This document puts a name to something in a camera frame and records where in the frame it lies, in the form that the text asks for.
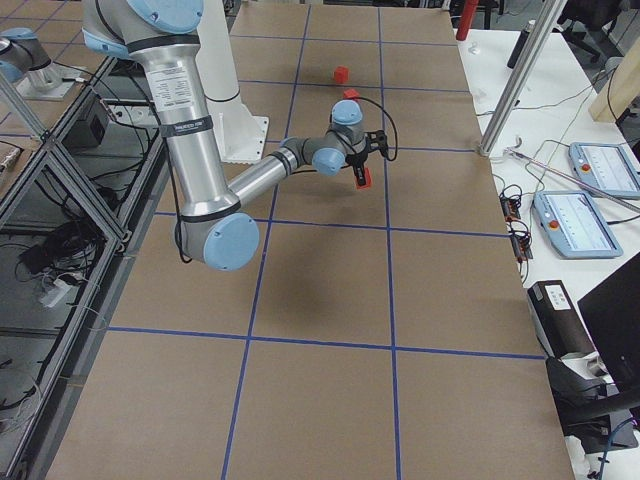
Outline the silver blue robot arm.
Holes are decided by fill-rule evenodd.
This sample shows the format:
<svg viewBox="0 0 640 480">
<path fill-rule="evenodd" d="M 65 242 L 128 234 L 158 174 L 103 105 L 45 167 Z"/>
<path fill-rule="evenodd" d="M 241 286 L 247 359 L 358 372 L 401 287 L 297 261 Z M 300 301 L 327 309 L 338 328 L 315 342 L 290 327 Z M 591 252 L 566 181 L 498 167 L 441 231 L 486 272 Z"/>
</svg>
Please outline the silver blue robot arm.
<svg viewBox="0 0 640 480">
<path fill-rule="evenodd" d="M 326 176 L 349 165 L 363 181 L 368 155 L 383 148 L 384 132 L 365 131 L 360 105 L 341 100 L 323 136 L 287 138 L 228 180 L 218 148 L 226 130 L 210 114 L 214 102 L 205 94 L 196 60 L 200 50 L 212 54 L 211 77 L 221 84 L 222 100 L 238 104 L 221 2 L 85 1 L 82 6 L 87 47 L 144 69 L 184 197 L 176 208 L 175 242 L 190 259 L 222 271 L 243 267 L 260 240 L 256 222 L 242 210 L 247 203 L 306 165 Z"/>
</svg>

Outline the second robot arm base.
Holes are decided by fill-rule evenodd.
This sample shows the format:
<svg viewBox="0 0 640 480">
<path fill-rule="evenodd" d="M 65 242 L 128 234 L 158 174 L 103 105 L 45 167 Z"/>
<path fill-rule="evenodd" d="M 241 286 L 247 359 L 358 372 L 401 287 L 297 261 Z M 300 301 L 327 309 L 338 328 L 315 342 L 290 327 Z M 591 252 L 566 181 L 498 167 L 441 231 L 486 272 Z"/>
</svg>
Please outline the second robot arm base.
<svg viewBox="0 0 640 480">
<path fill-rule="evenodd" d="M 29 28 L 1 32 L 1 73 L 27 100 L 61 101 L 87 81 L 78 68 L 55 63 Z"/>
</svg>

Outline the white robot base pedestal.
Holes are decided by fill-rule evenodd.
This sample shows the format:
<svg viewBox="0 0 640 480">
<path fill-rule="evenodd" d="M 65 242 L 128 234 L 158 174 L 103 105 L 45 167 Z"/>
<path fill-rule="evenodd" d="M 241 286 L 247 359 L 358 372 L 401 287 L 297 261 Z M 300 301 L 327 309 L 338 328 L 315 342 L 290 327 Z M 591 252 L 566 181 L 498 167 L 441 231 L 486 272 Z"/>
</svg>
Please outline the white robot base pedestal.
<svg viewBox="0 0 640 480">
<path fill-rule="evenodd" d="M 262 158 L 269 119 L 252 115 L 242 100 L 221 1 L 204 2 L 197 32 L 196 63 L 221 160 L 254 164 Z"/>
</svg>

